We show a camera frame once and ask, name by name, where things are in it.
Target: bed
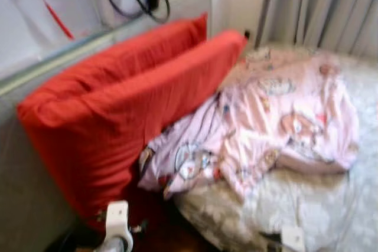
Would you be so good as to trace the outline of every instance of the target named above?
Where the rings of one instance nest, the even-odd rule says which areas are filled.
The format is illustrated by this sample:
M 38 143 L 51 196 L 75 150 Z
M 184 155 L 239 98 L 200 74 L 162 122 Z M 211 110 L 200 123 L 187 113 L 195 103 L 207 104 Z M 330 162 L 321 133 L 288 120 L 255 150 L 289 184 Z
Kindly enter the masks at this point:
M 263 64 L 270 53 L 304 48 L 263 48 L 249 58 Z M 340 56 L 348 92 L 360 121 L 360 150 L 347 174 L 303 175 L 274 169 L 244 204 L 224 181 L 178 194 L 180 213 L 221 251 L 266 251 L 259 232 L 280 232 L 283 225 L 303 229 L 306 251 L 376 251 L 378 243 L 378 68 L 376 63 Z M 235 67 L 223 84 L 242 80 Z

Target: gray curtain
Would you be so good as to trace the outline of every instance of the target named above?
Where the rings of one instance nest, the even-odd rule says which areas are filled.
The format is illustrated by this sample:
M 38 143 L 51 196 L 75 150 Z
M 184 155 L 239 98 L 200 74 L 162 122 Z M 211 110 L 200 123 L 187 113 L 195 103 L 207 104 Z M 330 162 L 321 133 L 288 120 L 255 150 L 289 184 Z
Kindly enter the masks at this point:
M 268 42 L 378 58 L 378 0 L 266 0 L 256 44 Z

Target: white bedsheet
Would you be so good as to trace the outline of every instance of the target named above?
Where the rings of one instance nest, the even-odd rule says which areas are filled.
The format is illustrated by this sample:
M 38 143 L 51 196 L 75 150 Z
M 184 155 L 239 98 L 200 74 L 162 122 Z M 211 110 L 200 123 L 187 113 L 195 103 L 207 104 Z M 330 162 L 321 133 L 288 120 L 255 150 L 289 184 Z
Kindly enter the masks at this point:
M 303 58 L 308 51 L 300 49 L 296 54 Z M 343 175 L 305 176 L 275 169 L 244 204 L 225 182 L 177 195 L 175 203 L 182 215 L 219 249 L 265 251 L 259 231 L 279 232 L 282 225 L 297 225 L 304 230 L 307 251 L 376 251 L 378 64 L 340 60 L 360 119 L 357 163 Z

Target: pink blanket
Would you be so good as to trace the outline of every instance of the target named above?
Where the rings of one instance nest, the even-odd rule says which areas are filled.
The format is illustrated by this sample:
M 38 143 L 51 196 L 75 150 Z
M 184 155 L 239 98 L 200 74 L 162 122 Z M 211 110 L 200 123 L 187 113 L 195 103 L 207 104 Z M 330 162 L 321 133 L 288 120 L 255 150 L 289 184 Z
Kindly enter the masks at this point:
M 274 166 L 306 174 L 348 170 L 359 123 L 337 63 L 330 55 L 275 58 L 229 84 L 148 144 L 139 186 L 163 187 L 169 197 L 222 176 L 244 200 Z

